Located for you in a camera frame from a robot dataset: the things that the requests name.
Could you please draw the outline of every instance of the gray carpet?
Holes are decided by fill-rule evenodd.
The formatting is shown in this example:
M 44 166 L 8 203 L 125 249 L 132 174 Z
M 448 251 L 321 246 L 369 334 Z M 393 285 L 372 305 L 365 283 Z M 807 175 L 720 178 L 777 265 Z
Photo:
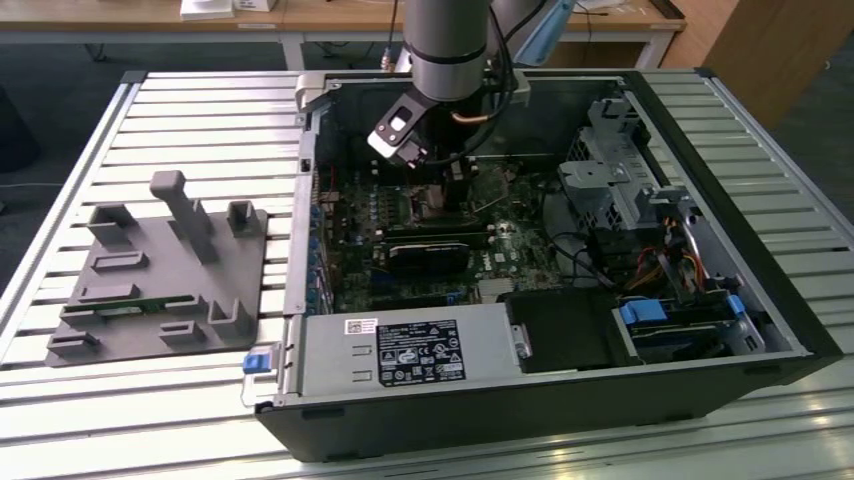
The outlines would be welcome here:
M 329 47 L 329 57 L 305 48 L 312 69 L 373 68 L 381 45 Z M 0 174 L 0 185 L 61 184 L 85 146 L 126 70 L 280 70 L 274 44 L 109 45 L 108 60 L 89 61 L 81 46 L 0 46 L 0 86 L 6 90 L 42 148 L 28 168 Z M 773 136 L 838 204 L 854 218 L 854 37 L 831 60 Z M 52 205 L 57 187 L 0 188 L 0 290 L 5 287 Z

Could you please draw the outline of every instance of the slotted metal table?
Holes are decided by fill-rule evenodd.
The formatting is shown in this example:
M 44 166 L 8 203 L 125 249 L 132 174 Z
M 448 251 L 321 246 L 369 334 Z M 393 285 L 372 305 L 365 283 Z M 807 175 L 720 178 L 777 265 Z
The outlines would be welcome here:
M 242 352 L 50 369 L 42 360 L 82 266 L 93 206 L 165 206 L 150 174 L 180 169 L 208 212 L 270 214 L 258 343 L 281 337 L 300 125 L 294 72 L 149 73 L 122 83 L 0 300 L 0 477 L 801 478 L 854 467 L 854 233 L 716 79 L 643 72 L 844 350 L 797 383 L 705 418 L 301 464 L 240 400 Z M 663 153 L 653 153 L 677 182 Z M 257 388 L 272 390 L 273 385 Z

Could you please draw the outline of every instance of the blue latch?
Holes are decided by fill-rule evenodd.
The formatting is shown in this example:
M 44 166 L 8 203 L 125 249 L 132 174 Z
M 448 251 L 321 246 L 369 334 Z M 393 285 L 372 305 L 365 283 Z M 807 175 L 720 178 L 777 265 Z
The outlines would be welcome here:
M 667 321 L 667 313 L 657 300 L 631 300 L 619 308 L 619 314 L 625 325 L 636 322 Z
M 249 353 L 242 358 L 242 373 L 252 375 L 269 372 L 270 360 L 272 355 L 269 353 Z
M 741 303 L 741 299 L 737 295 L 729 295 L 725 297 L 725 303 L 729 304 L 729 308 L 732 309 L 732 313 L 735 316 L 740 316 L 747 309 L 744 308 L 744 304 Z

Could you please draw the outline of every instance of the warning label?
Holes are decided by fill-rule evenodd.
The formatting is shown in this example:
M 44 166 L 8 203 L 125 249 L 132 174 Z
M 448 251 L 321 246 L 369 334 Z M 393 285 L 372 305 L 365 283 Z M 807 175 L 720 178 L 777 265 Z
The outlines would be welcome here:
M 456 320 L 376 326 L 384 387 L 465 379 Z

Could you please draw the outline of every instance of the gray plastic part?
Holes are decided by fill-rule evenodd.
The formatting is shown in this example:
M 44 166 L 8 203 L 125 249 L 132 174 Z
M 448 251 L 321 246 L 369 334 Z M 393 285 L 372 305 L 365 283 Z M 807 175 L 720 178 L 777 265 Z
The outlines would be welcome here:
M 150 194 L 169 207 L 174 226 L 189 241 L 192 251 L 201 263 L 216 261 L 216 250 L 208 238 L 210 219 L 204 213 L 201 202 L 190 202 L 184 195 L 186 179 L 178 170 L 156 172 L 150 178 Z
M 204 342 L 204 332 L 192 320 L 160 324 L 160 340 L 166 345 L 186 345 Z
M 89 229 L 101 234 L 48 344 L 49 366 L 254 343 L 266 212 L 240 201 L 206 215 L 182 184 L 180 172 L 157 172 L 150 184 L 174 218 L 133 219 L 122 205 L 96 208 Z
M 112 250 L 130 245 L 124 228 L 134 223 L 136 220 L 124 205 L 104 205 L 96 207 L 92 212 L 89 231 L 106 250 Z
M 92 270 L 100 273 L 128 268 L 144 268 L 146 265 L 148 257 L 142 252 L 118 252 L 94 257 Z

